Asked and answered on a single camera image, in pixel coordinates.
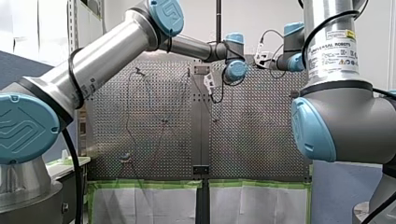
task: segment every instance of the small bracket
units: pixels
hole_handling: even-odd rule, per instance
[[[192,171],[195,175],[209,175],[208,165],[194,165]]]
[[[192,72],[194,75],[205,76],[210,73],[210,64],[204,64],[204,63],[195,64],[192,67]]]

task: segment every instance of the white paper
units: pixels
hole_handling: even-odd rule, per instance
[[[67,0],[39,0],[39,61],[56,66],[69,55]]]
[[[37,0],[11,0],[14,54],[38,60]]]
[[[307,189],[244,186],[210,189],[213,224],[305,224]]]
[[[14,52],[14,36],[12,33],[0,31],[0,50],[7,53]]]
[[[210,189],[210,223],[238,224],[242,188]]]
[[[277,189],[242,187],[239,224],[275,224],[276,199]]]
[[[196,189],[99,189],[92,223],[195,224]]]
[[[78,1],[78,47],[84,48],[91,43],[90,35],[90,11]]]
[[[91,43],[103,35],[102,21],[90,12],[90,41]]]
[[[0,50],[12,53],[14,35],[11,14],[11,0],[0,0]]]
[[[38,61],[38,43],[37,38],[14,37],[15,48],[14,54],[26,59]]]

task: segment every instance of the silver robot arm segment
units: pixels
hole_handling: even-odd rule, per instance
[[[309,80],[292,103],[291,121],[297,148],[309,159],[383,164],[370,215],[353,223],[389,224],[396,222],[396,101],[360,77],[354,19],[362,2],[304,1]]]

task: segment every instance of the metal pole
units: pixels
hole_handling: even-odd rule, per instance
[[[216,42],[221,42],[221,0],[216,0]]]

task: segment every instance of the metal frame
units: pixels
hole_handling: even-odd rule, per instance
[[[68,34],[69,34],[69,49],[73,52],[78,49],[78,0],[67,1],[67,17],[68,17]]]

